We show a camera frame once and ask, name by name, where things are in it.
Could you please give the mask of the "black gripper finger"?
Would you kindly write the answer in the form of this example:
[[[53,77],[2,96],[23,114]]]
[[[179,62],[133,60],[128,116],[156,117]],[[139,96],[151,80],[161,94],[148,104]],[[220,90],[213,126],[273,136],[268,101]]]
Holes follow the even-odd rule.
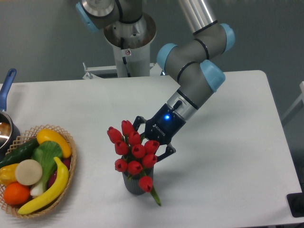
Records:
[[[165,152],[163,154],[157,156],[157,162],[162,161],[163,159],[174,154],[175,152],[176,152],[176,149],[172,146],[172,144],[171,143],[167,144]]]
[[[134,130],[137,132],[139,127],[142,125],[142,124],[145,124],[146,123],[146,119],[142,116],[137,116],[134,120],[134,123],[133,123],[133,128]]]

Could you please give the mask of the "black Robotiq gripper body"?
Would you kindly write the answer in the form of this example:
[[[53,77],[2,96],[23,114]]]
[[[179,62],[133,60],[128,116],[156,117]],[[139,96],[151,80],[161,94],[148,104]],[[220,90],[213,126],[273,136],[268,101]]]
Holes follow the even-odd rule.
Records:
[[[186,121],[174,113],[168,104],[145,123],[144,135],[148,140],[158,141],[160,145],[171,143],[173,136],[182,128]]]

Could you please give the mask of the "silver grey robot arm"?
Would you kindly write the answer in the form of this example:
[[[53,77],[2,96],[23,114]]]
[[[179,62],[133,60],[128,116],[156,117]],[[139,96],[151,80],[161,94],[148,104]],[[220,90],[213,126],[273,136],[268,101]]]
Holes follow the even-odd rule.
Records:
[[[194,39],[182,47],[164,45],[156,62],[180,87],[151,119],[138,116],[133,123],[135,129],[144,124],[144,136],[166,146],[159,161],[175,153],[173,136],[225,81],[211,59],[235,43],[233,29],[218,23],[208,1],[181,0],[179,5]],[[118,77],[150,74],[150,44],[156,25],[143,12],[140,0],[81,0],[76,10],[89,30],[103,31],[113,47]]]

